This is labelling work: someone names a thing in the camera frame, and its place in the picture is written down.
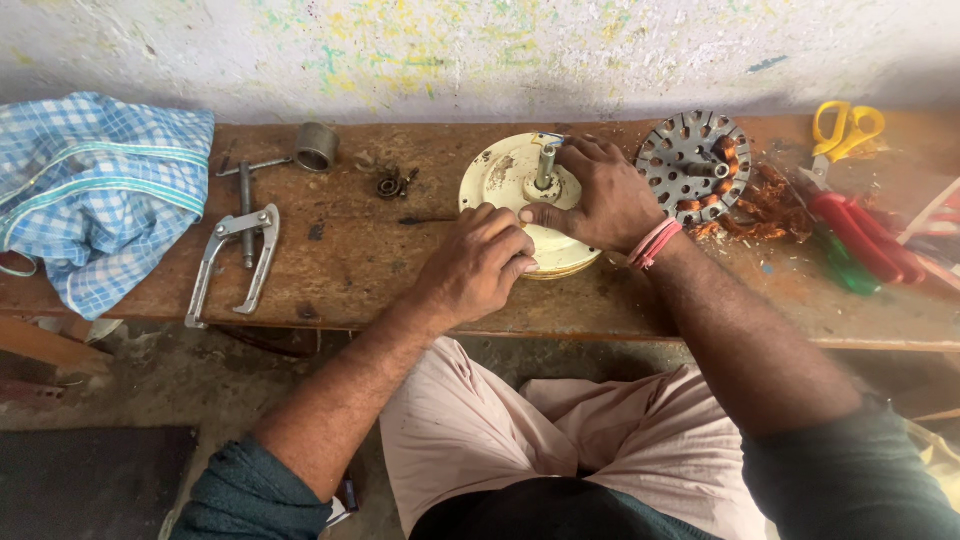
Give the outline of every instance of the pink trousers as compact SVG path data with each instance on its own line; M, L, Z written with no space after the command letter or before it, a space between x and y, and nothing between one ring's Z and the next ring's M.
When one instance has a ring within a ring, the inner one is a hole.
M531 380L517 393L442 337L383 409L380 431L408 537L434 504L579 466L720 538L765 538L740 433L696 365L636 382Z

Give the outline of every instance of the screwdriver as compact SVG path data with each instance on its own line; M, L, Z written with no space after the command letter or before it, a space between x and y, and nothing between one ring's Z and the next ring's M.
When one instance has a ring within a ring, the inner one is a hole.
M789 181L787 181L786 186L790 189L790 193L793 193L800 206L803 207L806 215L813 221L813 239L827 255L827 262L833 270L833 280L860 296L870 296L877 292L880 289L880 282L874 275L859 260L853 258L847 252L843 242L840 241L840 238L837 238L826 221L817 219L810 213L810 210L806 208L804 198L800 196L800 193Z

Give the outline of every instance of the wrist band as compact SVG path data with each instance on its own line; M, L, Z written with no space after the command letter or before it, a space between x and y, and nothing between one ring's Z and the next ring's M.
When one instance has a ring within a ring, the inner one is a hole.
M650 268L654 264L654 257L663 249L667 240L683 227L676 218L668 217L664 219L663 223L657 225L655 229L640 240L639 245L627 258L627 262L631 266L639 266L644 270Z

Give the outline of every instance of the floor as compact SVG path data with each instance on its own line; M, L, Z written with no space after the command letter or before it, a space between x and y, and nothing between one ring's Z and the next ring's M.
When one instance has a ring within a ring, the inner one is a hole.
M97 345L115 356L110 378L80 382L67 392L61 406L51 410L0 405L0 430L195 427L199 446L185 477L179 509L212 453L225 441L242 437L267 409L349 340L347 332L324 331L316 356L294 360L213 330L126 322ZM482 337L461 337L460 342L471 358L517 388L533 378L637 380L693 361L682 343ZM0 367L21 379L25 374L37 382L52 377L53 373L42 373L46 369L42 366L0 353ZM323 537L401 540L379 429L368 435L350 472L362 509Z

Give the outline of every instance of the wooden table top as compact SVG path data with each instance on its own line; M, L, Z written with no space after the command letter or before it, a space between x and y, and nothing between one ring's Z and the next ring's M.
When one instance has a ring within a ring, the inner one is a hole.
M879 206L907 220L960 176L960 112L886 113L886 131L875 139L881 151L846 159L830 169L841 193L863 193L876 182ZM250 286L239 242L217 261L204 306L210 323L358 330L370 323L444 237L457 216L460 181L468 165L497 140L534 130L593 134L616 142L628 157L659 120L583 124L377 124L337 126L337 165L327 175L281 165L253 173L253 207L274 203L281 235L260 307L234 313ZM740 117L752 141L756 165L781 172L809 163L811 116ZM288 155L296 125L218 125L210 170L224 157L251 162ZM375 196L377 178L354 167L356 155L396 159L401 170L420 168L406 199ZM156 270L109 318L182 321L204 246L214 224L239 214L238 179L211 174L204 220L191 227ZM705 251L825 347L960 351L960 295L929 278L917 286L885 286L863 298L825 277L825 260L807 242L750 242L712 237ZM769 265L768 274L761 263ZM0 313L68 312L46 277L0 275ZM503 310L456 332L584 339L679 339L664 306L649 285L632 283L629 271L607 255L587 270L558 281L520 280Z

